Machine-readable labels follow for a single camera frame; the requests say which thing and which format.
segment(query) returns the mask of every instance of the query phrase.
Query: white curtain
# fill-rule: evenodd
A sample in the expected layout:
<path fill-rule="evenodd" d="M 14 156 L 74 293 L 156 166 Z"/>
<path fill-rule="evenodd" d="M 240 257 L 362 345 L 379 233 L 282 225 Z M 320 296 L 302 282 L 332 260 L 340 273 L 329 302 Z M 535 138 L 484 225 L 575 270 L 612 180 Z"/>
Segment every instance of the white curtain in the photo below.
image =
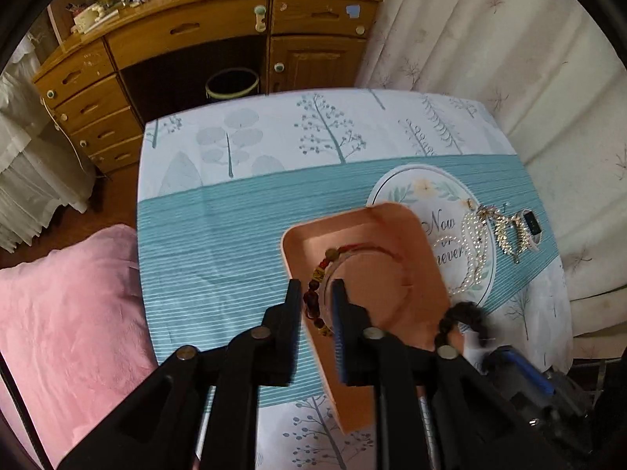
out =
<path fill-rule="evenodd" d="M 484 103 L 550 217 L 576 334 L 627 321 L 627 289 L 603 295 L 627 284 L 627 72 L 577 0 L 384 0 L 358 86 Z"/>
<path fill-rule="evenodd" d="M 95 179 L 41 105 L 31 82 L 39 67 L 27 35 L 0 75 L 0 247 L 9 252 L 30 245 L 57 207 L 87 210 Z"/>

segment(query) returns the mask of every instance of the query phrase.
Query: wooden floor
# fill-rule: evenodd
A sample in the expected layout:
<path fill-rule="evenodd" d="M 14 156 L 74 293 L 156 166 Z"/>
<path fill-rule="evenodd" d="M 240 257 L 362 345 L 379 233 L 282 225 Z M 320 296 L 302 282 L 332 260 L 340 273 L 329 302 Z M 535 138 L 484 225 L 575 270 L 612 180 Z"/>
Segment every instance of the wooden floor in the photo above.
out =
<path fill-rule="evenodd" d="M 98 230 L 124 223 L 137 224 L 137 177 L 139 164 L 109 174 L 111 180 L 98 179 L 86 213 L 59 207 L 48 228 L 33 239 L 32 247 L 18 246 L 14 254 L 0 249 L 0 268 L 35 261 L 53 249 L 62 249 L 85 240 Z"/>

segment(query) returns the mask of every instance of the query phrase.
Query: pink plush cushion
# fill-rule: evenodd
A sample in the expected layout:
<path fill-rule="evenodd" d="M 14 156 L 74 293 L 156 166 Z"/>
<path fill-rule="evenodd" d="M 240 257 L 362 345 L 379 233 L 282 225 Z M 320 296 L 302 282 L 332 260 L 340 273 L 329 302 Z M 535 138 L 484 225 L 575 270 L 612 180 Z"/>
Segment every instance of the pink plush cushion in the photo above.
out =
<path fill-rule="evenodd" d="M 135 230 L 113 226 L 0 270 L 0 351 L 56 467 L 157 365 Z M 0 394 L 0 410 L 13 412 L 7 400 Z"/>

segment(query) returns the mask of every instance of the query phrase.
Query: black trash can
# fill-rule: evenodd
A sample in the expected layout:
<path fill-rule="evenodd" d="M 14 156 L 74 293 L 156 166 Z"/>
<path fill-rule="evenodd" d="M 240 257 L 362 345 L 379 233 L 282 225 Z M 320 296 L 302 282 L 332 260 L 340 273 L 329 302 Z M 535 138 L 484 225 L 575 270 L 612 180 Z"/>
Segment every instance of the black trash can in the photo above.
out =
<path fill-rule="evenodd" d="M 245 67 L 224 69 L 211 76 L 205 84 L 210 102 L 239 99 L 259 93 L 259 75 Z"/>

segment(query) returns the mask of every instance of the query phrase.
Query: yellow bead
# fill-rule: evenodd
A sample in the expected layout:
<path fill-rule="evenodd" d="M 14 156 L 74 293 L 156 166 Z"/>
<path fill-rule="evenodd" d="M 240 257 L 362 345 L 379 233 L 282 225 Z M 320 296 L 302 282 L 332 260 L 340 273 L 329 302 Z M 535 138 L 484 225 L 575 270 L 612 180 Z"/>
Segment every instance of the yellow bead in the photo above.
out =
<path fill-rule="evenodd" d="M 336 261 L 340 257 L 340 252 L 336 248 L 330 248 L 325 251 L 324 257 L 329 261 Z"/>
<path fill-rule="evenodd" d="M 312 277 L 318 282 L 322 282 L 322 279 L 324 279 L 324 269 L 316 267 L 313 271 Z"/>

